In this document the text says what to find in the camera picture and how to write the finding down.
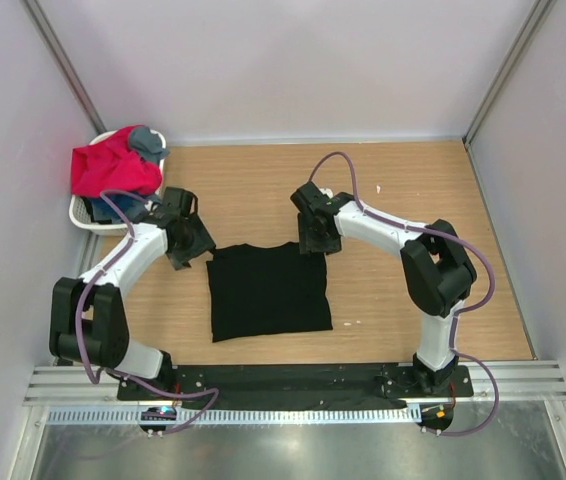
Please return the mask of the black t shirt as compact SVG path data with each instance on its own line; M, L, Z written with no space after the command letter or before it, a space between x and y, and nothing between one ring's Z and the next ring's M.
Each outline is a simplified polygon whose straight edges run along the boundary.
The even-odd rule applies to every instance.
M333 329L323 254L303 255L295 242L233 245L206 267L214 343Z

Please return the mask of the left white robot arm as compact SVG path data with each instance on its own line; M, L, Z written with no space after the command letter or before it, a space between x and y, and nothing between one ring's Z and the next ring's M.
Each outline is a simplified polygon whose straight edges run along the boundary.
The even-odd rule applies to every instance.
M216 245L202 222L197 196L176 187L165 189L158 202L132 194L142 212L129 218L113 202L118 190L101 199L127 228L123 239L97 265L77 278L63 277L53 287L49 333L50 353L83 365L97 384L102 373L136 383L151 398L181 400L169 353L131 336L124 299L137 280L160 257L175 270L212 252Z

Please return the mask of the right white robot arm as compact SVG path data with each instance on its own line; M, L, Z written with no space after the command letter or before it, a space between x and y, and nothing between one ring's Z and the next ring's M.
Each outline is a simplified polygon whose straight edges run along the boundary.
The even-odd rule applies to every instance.
M459 355L458 314L469 297L477 273L464 247L455 241L451 224L409 222L374 209L340 192L320 189L309 181L291 201L298 210L302 254L337 253L344 238L356 239L401 261L410 299L421 312L419 346L413 355L413 380L423 394L447 389Z

